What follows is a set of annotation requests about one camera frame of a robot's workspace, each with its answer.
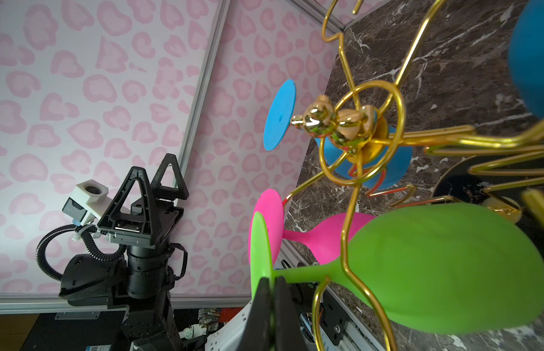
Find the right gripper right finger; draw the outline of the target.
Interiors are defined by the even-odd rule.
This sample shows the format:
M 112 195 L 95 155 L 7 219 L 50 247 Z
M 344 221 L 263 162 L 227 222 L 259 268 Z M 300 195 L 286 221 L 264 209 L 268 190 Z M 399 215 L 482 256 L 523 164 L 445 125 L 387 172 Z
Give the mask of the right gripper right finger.
M 273 289 L 273 345 L 278 351 L 304 351 L 306 342 L 301 333 L 288 283 L 277 277 Z

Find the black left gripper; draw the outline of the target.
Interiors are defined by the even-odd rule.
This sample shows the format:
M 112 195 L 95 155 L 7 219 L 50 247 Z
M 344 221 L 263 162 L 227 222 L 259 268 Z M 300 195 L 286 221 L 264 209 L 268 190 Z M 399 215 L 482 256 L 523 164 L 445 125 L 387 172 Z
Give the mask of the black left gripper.
M 130 169 L 97 226 L 113 244 L 156 248 L 168 241 L 184 215 L 171 201 L 188 197 L 176 155 L 166 154 L 151 185 L 145 169 Z

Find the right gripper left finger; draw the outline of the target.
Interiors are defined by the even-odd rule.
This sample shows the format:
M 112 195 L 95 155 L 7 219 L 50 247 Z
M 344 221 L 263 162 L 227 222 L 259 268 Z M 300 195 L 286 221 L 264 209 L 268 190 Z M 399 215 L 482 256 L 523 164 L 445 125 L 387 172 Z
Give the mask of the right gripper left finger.
M 237 351 L 269 351 L 273 346 L 272 316 L 273 293 L 269 278 L 261 278 L 252 300 L 252 308 L 247 318 Z

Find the green wine glass front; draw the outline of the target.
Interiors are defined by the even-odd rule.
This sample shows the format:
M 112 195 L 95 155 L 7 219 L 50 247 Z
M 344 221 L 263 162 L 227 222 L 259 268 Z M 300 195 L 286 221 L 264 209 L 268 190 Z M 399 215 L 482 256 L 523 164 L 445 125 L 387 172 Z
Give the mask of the green wine glass front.
M 515 224 L 469 203 L 390 211 L 348 245 L 388 318 L 427 333 L 524 326 L 544 310 L 544 261 Z

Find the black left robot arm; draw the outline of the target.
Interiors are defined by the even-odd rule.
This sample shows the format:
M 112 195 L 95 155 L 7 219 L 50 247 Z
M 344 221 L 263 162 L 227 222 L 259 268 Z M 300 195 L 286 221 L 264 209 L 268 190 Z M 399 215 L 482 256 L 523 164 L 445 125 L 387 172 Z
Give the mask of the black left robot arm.
M 163 158 L 153 178 L 134 166 L 114 197 L 95 180 L 78 184 L 63 207 L 72 223 L 46 234 L 36 248 L 40 270 L 60 283 L 59 297 L 74 307 L 125 308 L 121 330 L 132 350 L 182 350 L 170 292 L 181 279 L 169 259 L 181 245 L 171 233 L 184 215 L 177 200 L 189 196 L 174 154 Z M 48 244 L 72 232 L 83 241 L 58 272 L 48 262 Z

